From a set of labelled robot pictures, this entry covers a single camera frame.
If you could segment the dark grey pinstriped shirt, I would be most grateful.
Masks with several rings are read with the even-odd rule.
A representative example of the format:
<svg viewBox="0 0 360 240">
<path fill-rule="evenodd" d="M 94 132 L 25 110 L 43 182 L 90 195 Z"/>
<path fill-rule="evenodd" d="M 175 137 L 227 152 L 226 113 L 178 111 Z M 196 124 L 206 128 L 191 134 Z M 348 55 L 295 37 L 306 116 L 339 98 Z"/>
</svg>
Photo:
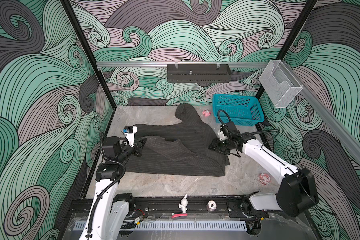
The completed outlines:
<svg viewBox="0 0 360 240">
<path fill-rule="evenodd" d="M 137 125 L 136 138 L 147 140 L 141 157 L 131 156 L 128 172 L 179 176 L 223 177 L 230 164 L 226 155 L 209 149 L 217 138 L 190 104 L 177 107 L 180 123 L 167 126 Z"/>
</svg>

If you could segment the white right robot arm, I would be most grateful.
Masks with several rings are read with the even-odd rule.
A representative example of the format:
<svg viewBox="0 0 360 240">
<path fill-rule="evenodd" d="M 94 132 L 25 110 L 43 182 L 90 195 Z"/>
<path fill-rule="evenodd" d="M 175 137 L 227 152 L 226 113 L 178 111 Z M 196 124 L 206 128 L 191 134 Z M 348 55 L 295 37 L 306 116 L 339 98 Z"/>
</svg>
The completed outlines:
<svg viewBox="0 0 360 240">
<path fill-rule="evenodd" d="M 314 174 L 299 169 L 267 149 L 252 133 L 240 133 L 233 122 L 222 124 L 209 146 L 210 150 L 230 155 L 232 150 L 243 153 L 262 166 L 280 185 L 277 193 L 253 194 L 250 208 L 256 211 L 281 211 L 290 217 L 319 203 Z"/>
</svg>

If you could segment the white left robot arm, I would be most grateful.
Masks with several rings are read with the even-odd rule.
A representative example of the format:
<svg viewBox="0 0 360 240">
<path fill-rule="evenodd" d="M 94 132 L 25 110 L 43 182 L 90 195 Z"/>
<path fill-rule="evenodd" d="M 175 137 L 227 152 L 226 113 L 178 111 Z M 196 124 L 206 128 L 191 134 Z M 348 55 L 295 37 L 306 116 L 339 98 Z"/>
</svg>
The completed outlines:
<svg viewBox="0 0 360 240">
<path fill-rule="evenodd" d="M 131 156 L 140 157 L 146 138 L 128 141 L 101 136 L 103 163 L 96 171 L 95 196 L 80 240 L 116 240 L 125 218 L 134 211 L 132 194 L 117 194 Z"/>
</svg>

